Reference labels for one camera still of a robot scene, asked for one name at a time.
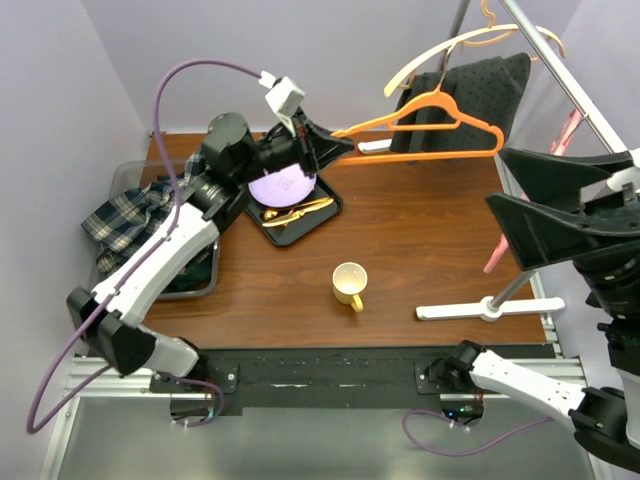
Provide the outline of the orange hanger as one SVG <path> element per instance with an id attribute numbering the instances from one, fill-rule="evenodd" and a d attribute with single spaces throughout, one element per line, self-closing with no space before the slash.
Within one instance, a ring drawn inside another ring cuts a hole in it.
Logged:
<path id="1" fill-rule="evenodd" d="M 411 113 L 424 108 L 438 108 L 443 110 L 448 116 L 454 119 L 452 123 L 439 124 L 414 124 L 400 125 L 398 121 Z M 496 155 L 504 146 L 505 138 L 502 130 L 487 122 L 461 112 L 454 98 L 441 91 L 439 88 L 420 94 L 408 101 L 399 110 L 353 125 L 347 129 L 337 130 L 331 134 L 332 137 L 346 138 L 361 132 L 366 132 L 375 127 L 384 126 L 389 132 L 430 132 L 430 131 L 450 131 L 458 129 L 462 124 L 469 125 L 480 131 L 491 134 L 495 140 L 495 146 L 490 150 L 452 150 L 436 152 L 416 152 L 416 153 L 388 153 L 365 155 L 354 158 L 339 160 L 339 163 L 349 165 L 374 165 L 384 163 L 399 163 L 409 161 L 435 161 L 452 160 L 465 158 L 486 158 Z"/>

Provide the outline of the white wooden hanger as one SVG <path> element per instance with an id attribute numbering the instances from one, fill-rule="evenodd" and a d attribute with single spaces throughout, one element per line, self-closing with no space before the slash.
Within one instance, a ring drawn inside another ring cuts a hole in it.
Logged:
<path id="1" fill-rule="evenodd" d="M 385 97 L 390 97 L 396 89 L 400 87 L 402 82 L 407 79 L 411 73 L 414 73 L 422 64 L 430 60 L 432 57 L 440 54 L 443 51 L 448 50 L 450 47 L 455 46 L 461 42 L 471 40 L 477 36 L 489 34 L 489 33 L 498 33 L 498 32 L 507 32 L 507 31 L 515 31 L 518 30 L 519 27 L 514 24 L 500 24 L 496 25 L 492 28 L 484 27 L 476 30 L 472 30 L 466 32 L 464 34 L 460 34 L 456 37 L 448 39 L 446 41 L 437 44 L 430 49 L 424 51 L 411 61 L 409 61 L 406 65 L 404 65 L 385 85 L 383 89 L 383 93 Z"/>

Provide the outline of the green plaid skirt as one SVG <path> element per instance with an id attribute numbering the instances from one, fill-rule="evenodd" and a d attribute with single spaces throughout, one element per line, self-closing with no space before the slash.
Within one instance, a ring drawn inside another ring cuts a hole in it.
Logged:
<path id="1" fill-rule="evenodd" d="M 202 250 L 167 285 L 164 294 L 181 293 L 196 290 L 201 284 L 211 280 L 214 251 Z"/>

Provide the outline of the navy white plaid skirt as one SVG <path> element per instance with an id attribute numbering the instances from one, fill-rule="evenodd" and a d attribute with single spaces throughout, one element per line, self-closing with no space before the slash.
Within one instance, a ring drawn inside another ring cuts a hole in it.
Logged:
<path id="1" fill-rule="evenodd" d="M 162 175 L 141 188 L 110 198 L 91 213 L 81 227 L 100 244 L 96 259 L 100 274 L 115 273 L 155 233 L 175 204 L 170 177 Z"/>

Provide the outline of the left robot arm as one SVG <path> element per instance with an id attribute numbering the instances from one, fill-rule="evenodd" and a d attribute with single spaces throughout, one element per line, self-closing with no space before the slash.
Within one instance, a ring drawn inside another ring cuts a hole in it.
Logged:
<path id="1" fill-rule="evenodd" d="M 279 124 L 260 140 L 241 115 L 215 117 L 199 149 L 204 171 L 177 193 L 163 224 L 116 273 L 67 297 L 79 337 L 121 376 L 148 368 L 171 375 L 185 392 L 200 390 L 207 380 L 203 354 L 181 338 L 144 327 L 150 307 L 245 210 L 249 183 L 291 165 L 312 176 L 353 148 L 351 140 L 316 125 L 302 110 L 290 127 Z"/>

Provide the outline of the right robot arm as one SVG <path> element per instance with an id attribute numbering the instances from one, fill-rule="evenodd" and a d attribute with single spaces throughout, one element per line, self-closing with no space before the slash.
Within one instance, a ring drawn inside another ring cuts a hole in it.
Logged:
<path id="1" fill-rule="evenodd" d="M 506 395 L 565 426 L 592 456 L 639 469 L 639 153 L 563 157 L 516 148 L 500 159 L 521 188 L 487 204 L 524 271 L 568 263 L 559 287 L 573 301 L 560 320 L 563 350 L 585 386 L 556 380 L 472 341 L 432 363 L 427 377 L 459 393 Z"/>

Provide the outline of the tan thin hanger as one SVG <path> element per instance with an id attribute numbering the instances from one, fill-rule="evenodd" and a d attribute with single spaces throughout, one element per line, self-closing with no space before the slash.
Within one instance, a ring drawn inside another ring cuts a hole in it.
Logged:
<path id="1" fill-rule="evenodd" d="M 517 25 L 509 29 L 499 27 L 497 24 L 497 15 L 489 9 L 488 4 L 488 0 L 480 1 L 481 13 L 487 19 L 486 27 L 483 28 L 478 35 L 462 41 L 462 47 L 481 48 L 490 46 L 508 39 L 519 31 Z M 555 44 L 557 46 L 560 57 L 565 59 L 566 49 L 559 36 L 545 27 L 537 26 L 536 29 L 549 45 Z"/>

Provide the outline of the purple plate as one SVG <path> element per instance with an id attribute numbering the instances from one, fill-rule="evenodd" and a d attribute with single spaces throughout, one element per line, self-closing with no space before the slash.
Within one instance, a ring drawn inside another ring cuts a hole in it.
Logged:
<path id="1" fill-rule="evenodd" d="M 314 189 L 316 176 L 307 176 L 297 164 L 249 184 L 252 197 L 267 207 L 288 207 L 300 203 Z"/>

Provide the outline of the gold knife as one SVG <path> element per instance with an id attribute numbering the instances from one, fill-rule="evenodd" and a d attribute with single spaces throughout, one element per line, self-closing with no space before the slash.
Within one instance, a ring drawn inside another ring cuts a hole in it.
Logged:
<path id="1" fill-rule="evenodd" d="M 322 210 L 333 203 L 334 199 L 326 196 L 284 209 L 267 208 L 262 213 L 261 225 L 266 228 L 284 227 L 308 213 Z"/>

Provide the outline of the gold spoon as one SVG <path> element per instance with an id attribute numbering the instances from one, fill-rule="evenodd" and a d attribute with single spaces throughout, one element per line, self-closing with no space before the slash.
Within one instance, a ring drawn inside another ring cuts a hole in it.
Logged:
<path id="1" fill-rule="evenodd" d="M 301 205 L 297 205 L 293 207 L 290 211 L 276 210 L 276 209 L 266 209 L 263 214 L 263 226 L 278 226 L 285 225 L 292 221 L 298 220 L 302 216 L 304 216 L 308 211 L 313 211 L 314 208 L 318 205 L 321 205 L 323 200 L 315 200 L 311 202 L 307 202 Z"/>

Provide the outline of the black tray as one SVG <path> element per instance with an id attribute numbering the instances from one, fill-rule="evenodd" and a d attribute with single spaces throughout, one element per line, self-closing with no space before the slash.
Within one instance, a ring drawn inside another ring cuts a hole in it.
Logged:
<path id="1" fill-rule="evenodd" d="M 342 197 L 323 177 L 319 176 L 314 189 L 304 201 L 320 200 L 325 197 L 331 198 L 332 202 L 319 210 L 305 213 L 300 219 L 286 225 L 264 227 L 263 213 L 266 210 L 266 206 L 254 198 L 250 198 L 246 213 L 273 245 L 287 247 L 317 229 L 330 218 L 338 215 L 342 210 Z"/>

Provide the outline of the clothes rack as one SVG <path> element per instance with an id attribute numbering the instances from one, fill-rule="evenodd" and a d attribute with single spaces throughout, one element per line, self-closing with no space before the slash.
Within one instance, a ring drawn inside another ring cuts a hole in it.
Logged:
<path id="1" fill-rule="evenodd" d="M 526 16 L 517 2 L 504 1 L 502 6 L 512 18 L 511 23 L 519 27 L 518 32 L 524 35 L 530 46 L 535 50 L 537 58 L 544 63 L 547 70 L 571 100 L 575 109 L 580 113 L 580 119 L 587 122 L 605 149 L 610 153 L 624 150 L 626 146 L 622 139 L 614 132 L 598 107 L 564 65 L 560 55 L 556 55 L 552 51 L 552 48 L 537 31 L 537 26 Z M 467 9 L 468 3 L 463 1 L 454 19 L 449 39 L 464 34 L 459 29 Z M 457 45 L 441 52 L 444 54 L 441 60 L 441 70 L 446 68 L 448 59 Z M 408 89 L 415 73 L 416 71 L 411 73 L 398 89 Z M 507 315 L 539 314 L 544 316 L 563 310 L 566 304 L 562 298 L 542 298 L 539 296 L 542 293 L 542 287 L 535 281 L 536 277 L 537 273 L 535 271 L 525 271 L 516 276 L 496 296 L 486 296 L 476 303 L 420 306 L 416 309 L 416 316 L 421 321 L 481 318 L 487 322 L 495 322 Z M 515 300 L 513 296 L 527 283 L 533 285 L 533 291 L 538 297 L 530 300 Z"/>

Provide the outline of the dark dotted garment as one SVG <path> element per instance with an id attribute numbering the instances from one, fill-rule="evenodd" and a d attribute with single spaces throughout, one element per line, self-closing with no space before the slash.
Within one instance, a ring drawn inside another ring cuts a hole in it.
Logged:
<path id="1" fill-rule="evenodd" d="M 493 57 L 451 68 L 446 73 L 426 72 L 415 77 L 397 106 L 440 86 L 451 95 L 459 110 L 500 128 L 508 138 L 524 95 L 531 60 L 522 52 L 509 57 Z M 468 124 L 452 130 L 396 132 L 390 150 L 394 153 L 432 151 L 491 150 L 493 135 Z"/>

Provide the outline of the yellow mug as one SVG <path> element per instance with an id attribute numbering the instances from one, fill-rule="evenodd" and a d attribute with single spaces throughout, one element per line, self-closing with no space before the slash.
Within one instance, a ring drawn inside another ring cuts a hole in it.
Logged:
<path id="1" fill-rule="evenodd" d="M 337 301 L 349 305 L 356 313 L 364 310 L 361 295 L 368 284 L 368 274 L 358 263 L 345 262 L 332 273 L 332 288 Z"/>

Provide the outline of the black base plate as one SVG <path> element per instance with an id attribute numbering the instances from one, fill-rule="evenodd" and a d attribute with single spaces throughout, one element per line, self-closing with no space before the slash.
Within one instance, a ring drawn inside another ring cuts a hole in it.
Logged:
<path id="1" fill-rule="evenodd" d="M 247 408 L 417 409 L 447 390 L 429 367 L 452 346 L 206 350 L 190 379 L 225 395 L 223 412 Z"/>

